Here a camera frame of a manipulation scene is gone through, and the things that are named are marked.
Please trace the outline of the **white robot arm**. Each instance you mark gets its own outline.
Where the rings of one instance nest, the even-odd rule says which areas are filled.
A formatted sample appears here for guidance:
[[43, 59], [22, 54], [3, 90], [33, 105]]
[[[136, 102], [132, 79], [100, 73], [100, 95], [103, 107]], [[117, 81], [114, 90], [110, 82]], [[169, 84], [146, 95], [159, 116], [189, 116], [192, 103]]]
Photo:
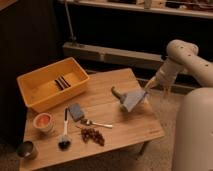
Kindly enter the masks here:
[[172, 171], [213, 171], [213, 62], [198, 56], [198, 46], [172, 40], [167, 59], [145, 88], [162, 85], [168, 93], [182, 69], [201, 85], [182, 100], [176, 116]]

